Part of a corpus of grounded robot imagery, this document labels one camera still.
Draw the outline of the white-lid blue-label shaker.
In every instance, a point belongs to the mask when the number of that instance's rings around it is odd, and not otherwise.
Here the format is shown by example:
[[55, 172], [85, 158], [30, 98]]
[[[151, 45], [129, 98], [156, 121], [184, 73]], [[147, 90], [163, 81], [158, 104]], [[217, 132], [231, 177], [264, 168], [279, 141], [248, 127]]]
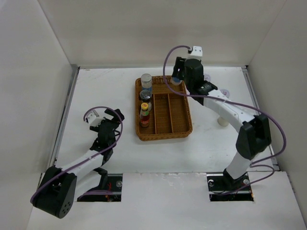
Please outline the white-lid blue-label shaker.
[[180, 85], [182, 83], [182, 80], [176, 78], [176, 77], [172, 77], [171, 82], [173, 85]]

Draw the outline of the red-label spice jar back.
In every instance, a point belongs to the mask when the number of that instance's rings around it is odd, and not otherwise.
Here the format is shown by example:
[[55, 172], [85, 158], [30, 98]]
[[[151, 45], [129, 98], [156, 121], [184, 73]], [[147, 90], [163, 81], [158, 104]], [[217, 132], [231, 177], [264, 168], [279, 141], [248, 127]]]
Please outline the red-label spice jar back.
[[211, 76], [210, 76], [210, 74], [208, 74], [208, 73], [204, 73], [204, 80], [205, 81], [208, 81], [208, 82], [211, 82]]

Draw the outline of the red-label spice jar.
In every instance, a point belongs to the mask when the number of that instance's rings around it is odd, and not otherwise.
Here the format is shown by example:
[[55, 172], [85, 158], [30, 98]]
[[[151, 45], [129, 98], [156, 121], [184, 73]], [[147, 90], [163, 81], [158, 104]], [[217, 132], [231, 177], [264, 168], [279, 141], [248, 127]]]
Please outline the red-label spice jar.
[[221, 89], [220, 91], [222, 92], [222, 94], [223, 94], [225, 97], [227, 97], [227, 98], [230, 97], [230, 92], [229, 92], [229, 90], [227, 90], [227, 89]]
[[211, 76], [210, 76], [210, 74], [208, 74], [208, 73], [204, 73], [204, 80], [205, 81], [208, 81], [208, 82], [211, 82]]

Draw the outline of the yellow-cap hot sauce bottle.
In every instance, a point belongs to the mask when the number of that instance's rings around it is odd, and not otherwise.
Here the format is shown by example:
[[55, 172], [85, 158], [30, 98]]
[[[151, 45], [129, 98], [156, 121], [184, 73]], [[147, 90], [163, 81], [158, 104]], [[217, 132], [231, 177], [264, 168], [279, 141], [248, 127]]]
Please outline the yellow-cap hot sauce bottle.
[[148, 127], [150, 120], [150, 112], [148, 103], [141, 104], [140, 124], [142, 127]]

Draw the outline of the silver-lid spice jar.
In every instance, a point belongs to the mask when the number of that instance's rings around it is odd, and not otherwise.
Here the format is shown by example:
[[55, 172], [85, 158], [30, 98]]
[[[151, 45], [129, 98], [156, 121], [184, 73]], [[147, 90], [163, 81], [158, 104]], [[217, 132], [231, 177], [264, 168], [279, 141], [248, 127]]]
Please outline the silver-lid spice jar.
[[149, 90], [152, 92], [152, 76], [151, 74], [144, 73], [141, 76], [141, 86], [142, 90]]

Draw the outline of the black-top salt grinder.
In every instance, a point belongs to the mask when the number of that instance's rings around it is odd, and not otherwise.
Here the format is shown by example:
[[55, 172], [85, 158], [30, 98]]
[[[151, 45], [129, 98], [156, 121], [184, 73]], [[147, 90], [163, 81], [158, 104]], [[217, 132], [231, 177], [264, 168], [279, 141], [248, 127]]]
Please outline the black-top salt grinder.
[[140, 99], [142, 103], [147, 103], [149, 108], [148, 111], [152, 109], [152, 92], [150, 90], [142, 90], [140, 92]]

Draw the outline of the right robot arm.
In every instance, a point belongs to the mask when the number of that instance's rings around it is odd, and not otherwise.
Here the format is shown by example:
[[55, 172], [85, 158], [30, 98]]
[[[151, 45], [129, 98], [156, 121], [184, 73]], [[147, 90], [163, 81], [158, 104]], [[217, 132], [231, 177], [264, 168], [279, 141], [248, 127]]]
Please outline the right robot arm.
[[237, 131], [236, 154], [222, 178], [225, 188], [235, 189], [252, 160], [272, 142], [268, 117], [250, 114], [228, 101], [217, 86], [204, 79], [200, 60], [177, 57], [172, 76], [184, 81], [190, 97], [216, 112]]

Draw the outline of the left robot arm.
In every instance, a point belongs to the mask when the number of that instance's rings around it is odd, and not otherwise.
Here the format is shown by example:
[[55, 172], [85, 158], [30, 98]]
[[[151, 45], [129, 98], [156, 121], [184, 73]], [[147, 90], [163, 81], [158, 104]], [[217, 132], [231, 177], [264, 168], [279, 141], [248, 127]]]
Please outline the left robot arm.
[[88, 110], [83, 120], [89, 129], [97, 134], [92, 146], [80, 158], [63, 167], [49, 167], [31, 204], [59, 219], [70, 211], [74, 200], [82, 196], [101, 193], [107, 187], [107, 171], [102, 169], [113, 154], [113, 149], [123, 131], [123, 113], [119, 109], [104, 106], [104, 112], [111, 119], [101, 117], [98, 108]]

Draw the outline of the red-label spice jar right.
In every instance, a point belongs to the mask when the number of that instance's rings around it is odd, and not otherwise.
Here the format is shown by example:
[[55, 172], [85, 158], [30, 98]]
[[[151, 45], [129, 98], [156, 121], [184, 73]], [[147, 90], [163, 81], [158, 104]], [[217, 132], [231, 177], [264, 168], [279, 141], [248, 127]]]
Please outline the red-label spice jar right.
[[222, 92], [222, 94], [223, 94], [225, 97], [227, 97], [227, 98], [230, 97], [230, 92], [229, 92], [229, 90], [227, 90], [227, 89], [221, 89], [220, 91]]

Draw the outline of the brown wicker divided tray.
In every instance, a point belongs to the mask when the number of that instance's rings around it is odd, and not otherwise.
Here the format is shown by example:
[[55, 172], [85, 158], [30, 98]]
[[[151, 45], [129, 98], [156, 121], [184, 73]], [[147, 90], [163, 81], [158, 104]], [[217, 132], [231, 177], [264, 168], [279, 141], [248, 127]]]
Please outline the brown wicker divided tray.
[[140, 122], [141, 79], [135, 81], [135, 130], [142, 141], [185, 138], [193, 130], [187, 97], [177, 95], [165, 84], [163, 76], [153, 76], [152, 109], [149, 125]]

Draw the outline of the black-cap white bottle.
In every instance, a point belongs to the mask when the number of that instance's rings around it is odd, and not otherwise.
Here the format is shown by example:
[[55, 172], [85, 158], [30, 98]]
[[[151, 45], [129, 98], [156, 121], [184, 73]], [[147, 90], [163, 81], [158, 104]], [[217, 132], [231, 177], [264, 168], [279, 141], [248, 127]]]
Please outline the black-cap white bottle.
[[219, 125], [223, 127], [227, 127], [229, 125], [229, 122], [225, 120], [224, 118], [222, 118], [221, 116], [217, 119], [217, 122]]

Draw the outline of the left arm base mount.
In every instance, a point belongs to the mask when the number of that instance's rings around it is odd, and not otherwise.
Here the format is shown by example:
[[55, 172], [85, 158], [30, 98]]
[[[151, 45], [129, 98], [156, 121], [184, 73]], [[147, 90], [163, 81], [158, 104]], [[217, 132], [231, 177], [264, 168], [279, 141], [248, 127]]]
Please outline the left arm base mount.
[[123, 175], [97, 168], [76, 185], [76, 202], [120, 202]]

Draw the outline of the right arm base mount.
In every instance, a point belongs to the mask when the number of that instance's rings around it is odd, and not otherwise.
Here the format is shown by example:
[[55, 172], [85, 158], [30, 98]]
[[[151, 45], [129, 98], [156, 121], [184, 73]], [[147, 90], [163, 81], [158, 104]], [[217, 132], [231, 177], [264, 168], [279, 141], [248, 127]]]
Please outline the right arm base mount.
[[232, 179], [226, 172], [208, 173], [206, 177], [210, 201], [254, 201], [247, 172], [238, 179]]

